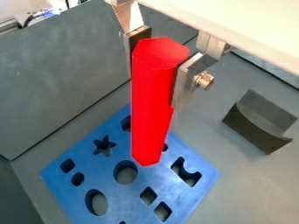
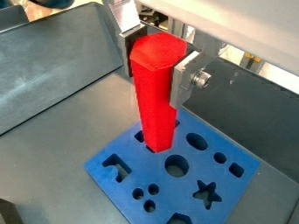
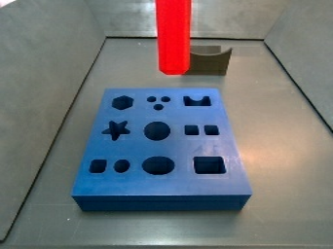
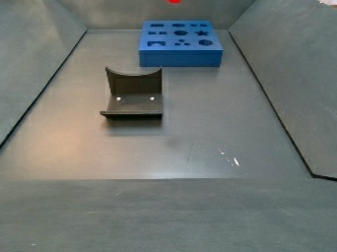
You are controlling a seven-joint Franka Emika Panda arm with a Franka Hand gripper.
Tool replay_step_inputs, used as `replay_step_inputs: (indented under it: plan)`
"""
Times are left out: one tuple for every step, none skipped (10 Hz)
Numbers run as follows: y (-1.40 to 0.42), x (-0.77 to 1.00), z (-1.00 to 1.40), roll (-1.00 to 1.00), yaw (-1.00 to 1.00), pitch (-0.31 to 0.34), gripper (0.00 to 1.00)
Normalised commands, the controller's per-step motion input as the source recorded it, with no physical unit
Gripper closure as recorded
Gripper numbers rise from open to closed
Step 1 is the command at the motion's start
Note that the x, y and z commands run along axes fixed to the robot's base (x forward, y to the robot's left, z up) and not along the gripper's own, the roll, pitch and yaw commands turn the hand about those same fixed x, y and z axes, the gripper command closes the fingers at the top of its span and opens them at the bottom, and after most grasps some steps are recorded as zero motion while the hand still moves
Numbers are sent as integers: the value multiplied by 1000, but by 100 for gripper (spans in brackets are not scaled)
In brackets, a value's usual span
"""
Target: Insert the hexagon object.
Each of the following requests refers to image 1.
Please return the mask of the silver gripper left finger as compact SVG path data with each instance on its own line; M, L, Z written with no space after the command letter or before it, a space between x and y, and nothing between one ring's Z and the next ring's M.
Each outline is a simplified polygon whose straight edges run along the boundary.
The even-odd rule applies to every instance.
M133 53L138 42L153 36L153 28L145 24L137 0L105 0L117 14L118 22L125 33L125 48L129 75L133 75Z

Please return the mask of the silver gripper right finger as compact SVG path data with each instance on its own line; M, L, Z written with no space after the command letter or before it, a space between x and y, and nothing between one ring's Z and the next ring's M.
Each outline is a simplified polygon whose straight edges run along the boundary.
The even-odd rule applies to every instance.
M201 31L197 39L198 52L179 65L173 88L173 108L179 110L192 101L198 88L209 90L216 77L209 73L221 58L230 52L232 45Z

